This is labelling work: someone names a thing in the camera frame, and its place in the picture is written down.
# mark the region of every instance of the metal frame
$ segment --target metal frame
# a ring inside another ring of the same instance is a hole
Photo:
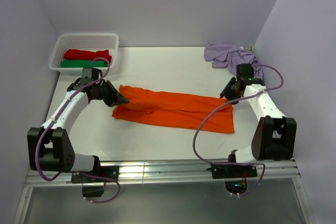
[[[266,161],[266,171],[264,179],[292,178],[300,206],[308,224],[315,224],[306,193],[302,187],[300,173],[294,159],[289,161]],[[161,184],[161,183],[192,183],[192,182],[210,182],[213,181],[212,173],[207,169],[210,164],[200,160],[184,161],[143,161],[143,162],[101,162],[102,166],[119,166],[118,182],[121,185],[127,184]],[[261,173],[261,167],[257,168],[258,174]],[[45,172],[47,176],[52,176],[54,172]],[[43,180],[36,171],[29,170],[26,178],[24,191],[17,209],[15,224],[24,223],[30,197],[34,187],[48,186],[93,186],[103,183],[85,183],[72,184],[72,174],[61,174],[53,182]]]

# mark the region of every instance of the orange towel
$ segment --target orange towel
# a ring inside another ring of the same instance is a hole
[[[225,99],[193,94],[153,92],[151,90],[120,86],[120,93],[130,100],[113,111],[116,119],[157,126],[196,130],[203,120]],[[232,106],[215,113],[203,126],[203,131],[233,133]]]

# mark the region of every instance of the cable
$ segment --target cable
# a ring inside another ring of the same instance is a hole
[[[256,94],[253,94],[253,95],[250,95],[248,97],[240,97],[240,98],[237,98],[237,99],[233,99],[233,100],[230,100],[230,101],[226,101],[224,104],[222,104],[221,106],[217,107],[213,112],[211,112],[207,117],[206,119],[204,119],[204,121],[200,124],[200,126],[198,127],[198,129],[196,130],[195,132],[195,135],[194,135],[194,139],[193,139],[193,151],[195,153],[195,155],[202,161],[206,162],[206,163],[209,163],[209,164],[213,164],[213,165],[246,165],[246,166],[249,166],[249,165],[253,165],[253,166],[258,166],[258,165],[262,165],[262,172],[261,172],[261,175],[260,175],[260,178],[258,179],[257,183],[251,188],[249,189],[248,191],[246,191],[245,193],[241,194],[241,195],[246,195],[246,194],[249,194],[250,192],[252,192],[261,182],[264,174],[265,174],[265,169],[266,169],[266,166],[264,163],[234,163],[234,162],[214,162],[214,161],[211,161],[211,160],[208,160],[208,159],[205,159],[205,158],[202,158],[197,150],[196,150],[196,138],[198,136],[198,133],[200,132],[201,128],[204,126],[204,124],[209,120],[209,118],[211,118],[218,110],[220,110],[221,108],[223,108],[224,106],[226,105],[229,105],[231,103],[235,103],[235,102],[239,102],[239,101],[244,101],[244,100],[247,100],[247,99],[251,99],[251,98],[254,98],[254,97],[257,97],[259,96],[260,94],[264,93],[264,92],[267,92],[267,91],[270,91],[270,90],[276,90],[276,89],[280,89],[282,86],[283,86],[283,77],[281,75],[281,73],[275,69],[274,67],[271,67],[271,66],[268,66],[268,65],[256,65],[254,67],[266,67],[266,68],[270,68],[272,70],[274,70],[280,77],[281,79],[281,84],[279,86],[276,86],[276,87],[273,87],[273,88],[266,88],[264,90],[261,90],[259,91],[258,93]]]
[[[74,92],[70,97],[69,99],[66,100],[66,102],[64,103],[64,105],[60,108],[60,110],[58,111],[58,113],[56,114],[55,118],[51,121],[51,123],[44,129],[44,131],[42,132],[40,138],[38,139],[38,142],[37,142],[37,145],[36,145],[36,151],[35,151],[35,165],[36,165],[36,169],[37,169],[37,172],[39,173],[39,175],[41,176],[41,178],[43,178],[44,180],[46,181],[53,181],[55,180],[60,174],[61,172],[58,172],[54,177],[52,178],[48,178],[44,173],[43,171],[41,170],[41,166],[40,166],[40,163],[38,161],[39,159],[39,152],[40,152],[40,147],[41,147],[41,144],[42,144],[42,141],[43,141],[43,138],[45,137],[45,135],[47,134],[47,132],[51,129],[51,127],[55,124],[55,122],[57,122],[58,118],[62,115],[63,111],[65,110],[65,108],[68,106],[68,104],[71,102],[71,100],[79,93],[81,92],[83,89],[89,87],[89,86],[92,86],[94,85],[95,83],[97,82],[100,82],[101,80],[103,80],[108,72],[110,71],[110,62],[105,59],[105,58],[102,58],[102,57],[98,57],[96,59],[94,59],[91,63],[91,67],[93,66],[93,63],[96,61],[96,60],[104,60],[107,64],[108,64],[108,67],[107,67],[107,70],[106,72],[96,81],[92,81],[86,85],[84,85],[83,87],[81,87],[80,89],[78,89],[76,92]],[[82,173],[82,172],[79,172],[81,174],[83,174],[84,176],[87,176],[87,177],[91,177],[91,178],[96,178],[96,179],[105,179],[105,180],[108,180],[108,181],[111,181],[111,182],[114,182],[118,185],[118,191],[117,193],[110,199],[107,199],[107,200],[103,200],[103,201],[97,201],[97,200],[90,200],[90,202],[93,202],[93,203],[104,203],[104,202],[109,202],[113,199],[116,198],[116,196],[119,194],[120,192],[120,184],[112,179],[112,178],[102,178],[102,177],[97,177],[97,176],[92,176],[92,175],[89,175],[89,174],[86,174],[86,173]]]

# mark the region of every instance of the white basket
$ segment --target white basket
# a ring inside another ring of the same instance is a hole
[[[82,68],[61,68],[63,56],[69,49],[80,49],[87,51],[108,50],[112,56],[110,63],[111,69],[116,64],[118,57],[119,36],[117,34],[97,34],[97,33],[78,33],[78,34],[63,34],[58,37],[53,52],[50,57],[49,68],[57,70],[62,74],[68,76],[80,76]],[[98,68],[103,73],[106,72],[107,67]]]

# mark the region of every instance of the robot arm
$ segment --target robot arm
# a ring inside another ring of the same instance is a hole
[[[75,95],[65,108],[62,108],[76,92],[87,83],[99,79],[101,71],[95,68],[83,68],[82,77],[78,78],[67,89],[66,97],[56,112],[40,128],[31,128],[28,131],[28,151],[29,163],[32,170],[36,170],[35,151],[37,142],[42,132],[54,121],[54,125],[45,135],[39,150],[39,163],[44,171],[69,172],[81,171],[92,172],[99,175],[100,161],[96,156],[82,155],[75,153],[72,148],[68,133],[81,111],[90,103],[91,100],[103,100],[104,103],[113,107],[115,105],[129,102],[122,96],[110,81],[102,80],[93,86],[87,87]]]
[[[220,96],[233,100],[254,95],[265,89],[264,82],[254,78],[252,65],[240,64],[237,66],[237,78],[231,79]],[[295,119],[287,118],[275,106],[267,92],[247,101],[259,123],[251,145],[233,150],[229,155],[229,162],[253,163],[265,159],[275,161],[291,159],[297,127]]]

